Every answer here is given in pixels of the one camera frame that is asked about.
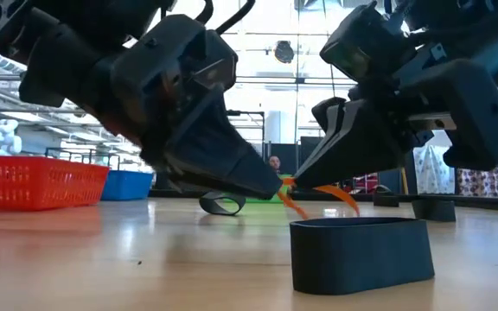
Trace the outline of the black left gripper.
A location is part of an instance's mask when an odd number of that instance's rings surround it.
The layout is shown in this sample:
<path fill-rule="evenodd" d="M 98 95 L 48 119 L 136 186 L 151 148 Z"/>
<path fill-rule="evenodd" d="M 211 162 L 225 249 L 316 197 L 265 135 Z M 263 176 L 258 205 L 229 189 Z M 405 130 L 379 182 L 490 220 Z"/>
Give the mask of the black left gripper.
<path fill-rule="evenodd" d="M 106 58 L 106 26 L 99 22 L 29 19 L 18 36 L 26 54 L 21 101 L 59 107 L 69 99 L 113 134 L 140 149 L 156 171 L 164 155 L 176 108 L 176 58 L 121 54 Z"/>

